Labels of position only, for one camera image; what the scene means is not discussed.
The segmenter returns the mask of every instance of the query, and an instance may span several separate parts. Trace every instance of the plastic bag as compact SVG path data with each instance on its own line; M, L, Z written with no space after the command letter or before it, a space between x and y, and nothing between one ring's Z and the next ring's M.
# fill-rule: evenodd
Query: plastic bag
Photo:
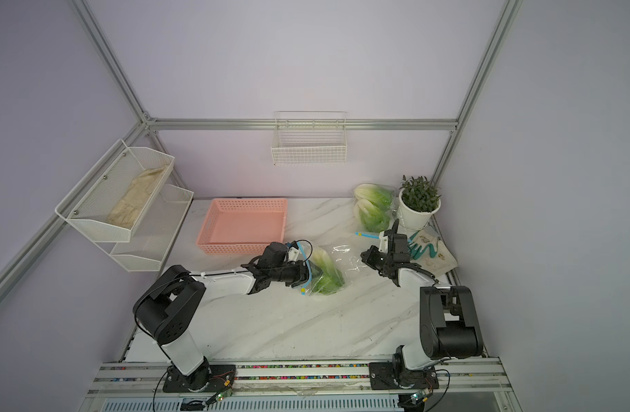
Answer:
M354 217L359 231L379 233L388 229L394 212L395 189L390 186L363 183L354 187Z
M306 261L311 279L302 285L303 295L332 295L350 285L349 273L359 272L365 265L361 262L359 250L349 243L340 240L334 245L313 248L311 257Z
M345 277L343 272L336 267L327 251L321 247L314 247L309 259L311 262L311 283L308 293L321 293L332 295L343 289Z

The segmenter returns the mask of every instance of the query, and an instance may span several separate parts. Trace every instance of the white flower pot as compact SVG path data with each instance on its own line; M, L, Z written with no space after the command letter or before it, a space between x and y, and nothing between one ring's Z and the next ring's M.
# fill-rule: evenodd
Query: white flower pot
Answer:
M439 204L434 211L415 211L402 202L403 191L404 189L401 189L398 196L399 207L397 208L397 218L399 219L399 223L405 229L422 229L427 222L429 222L430 217L441 209L441 198L439 198Z

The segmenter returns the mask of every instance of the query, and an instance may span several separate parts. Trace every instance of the white wire shelf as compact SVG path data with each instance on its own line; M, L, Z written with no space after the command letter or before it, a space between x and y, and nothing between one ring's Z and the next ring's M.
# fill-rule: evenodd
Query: white wire shelf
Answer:
M287 118L295 115L322 120ZM271 157L276 166L345 163L345 112L277 112Z
M160 270L193 196L187 189L164 185L132 239L116 243L109 255L128 272Z
M151 148L128 147L121 140L114 144L114 147L120 145L122 145L121 153L74 208L62 214L60 210L64 199L55 209L55 212L68 224L94 243L130 242L173 170L175 160L173 156ZM154 188L140 208L136 219L128 227L107 222L109 214L125 195L132 180L146 169L162 167L165 169L155 181Z

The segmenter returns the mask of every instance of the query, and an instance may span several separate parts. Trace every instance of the black motor joint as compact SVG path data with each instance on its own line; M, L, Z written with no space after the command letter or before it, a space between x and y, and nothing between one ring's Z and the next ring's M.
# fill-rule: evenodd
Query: black motor joint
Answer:
M367 251L360 254L363 263L379 272L380 276L391 279L396 286L399 286L397 275L402 268L425 274L431 277L434 283L438 283L432 273L423 269L419 264L410 262L409 240L407 235L397 233L398 227L399 219L396 219L393 227L384 231L384 236L388 238L387 252L380 252L377 246L372 245Z
M308 266L304 260L286 262L290 247L284 243L272 242L260 256L242 265L256 278L249 295L267 288L272 282L285 282L285 286L295 287L308 281Z

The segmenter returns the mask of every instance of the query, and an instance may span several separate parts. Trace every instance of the green plant leaves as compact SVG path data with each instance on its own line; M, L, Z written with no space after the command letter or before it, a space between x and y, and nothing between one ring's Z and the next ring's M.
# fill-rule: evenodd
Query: green plant leaves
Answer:
M427 177L409 177L402 175L402 202L411 210L434 211L441 197L438 188Z

